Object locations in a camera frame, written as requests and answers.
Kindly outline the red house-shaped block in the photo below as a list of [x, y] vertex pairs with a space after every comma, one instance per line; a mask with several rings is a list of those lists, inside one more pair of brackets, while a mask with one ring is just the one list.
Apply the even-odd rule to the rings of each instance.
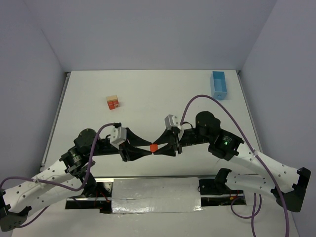
[[158, 145], [157, 144], [151, 144], [150, 145], [150, 151], [152, 153], [156, 152], [158, 150]]

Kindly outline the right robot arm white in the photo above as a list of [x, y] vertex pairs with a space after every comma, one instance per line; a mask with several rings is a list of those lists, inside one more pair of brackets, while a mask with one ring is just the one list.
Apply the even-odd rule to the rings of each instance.
[[208, 151], [215, 157], [248, 168], [254, 175], [244, 175], [221, 168], [214, 179], [220, 192], [243, 190], [261, 194], [285, 205], [289, 211], [300, 212], [311, 172], [284, 165], [261, 152], [252, 152], [245, 141], [223, 130], [220, 120], [211, 112], [203, 111], [196, 115], [196, 125], [184, 129], [176, 116], [165, 118], [166, 129], [154, 142], [163, 145], [156, 155], [175, 157], [183, 147], [208, 143]]

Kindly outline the blue plastic box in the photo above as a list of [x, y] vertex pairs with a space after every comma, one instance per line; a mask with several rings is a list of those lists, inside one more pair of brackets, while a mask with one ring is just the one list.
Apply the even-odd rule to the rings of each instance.
[[227, 95], [225, 73], [213, 71], [210, 77], [211, 95], [214, 99], [224, 100]]

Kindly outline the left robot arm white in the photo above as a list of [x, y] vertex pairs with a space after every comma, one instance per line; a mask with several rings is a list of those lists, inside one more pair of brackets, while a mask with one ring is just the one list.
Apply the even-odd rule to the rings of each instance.
[[113, 123], [111, 133], [100, 138], [102, 129], [85, 129], [74, 140], [74, 146], [49, 168], [32, 178], [12, 176], [8, 180], [22, 180], [23, 183], [10, 189], [0, 190], [0, 228], [9, 232], [27, 226], [26, 220], [38, 210], [76, 195], [88, 197], [98, 192], [105, 193], [91, 174], [95, 164], [94, 156], [119, 154], [124, 162], [134, 161], [152, 152], [143, 146], [146, 141], [120, 123]]

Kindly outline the natural wood block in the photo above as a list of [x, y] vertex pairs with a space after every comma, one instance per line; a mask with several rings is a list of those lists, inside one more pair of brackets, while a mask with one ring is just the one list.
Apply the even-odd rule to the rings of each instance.
[[117, 95], [107, 96], [106, 101], [116, 101], [118, 100]]

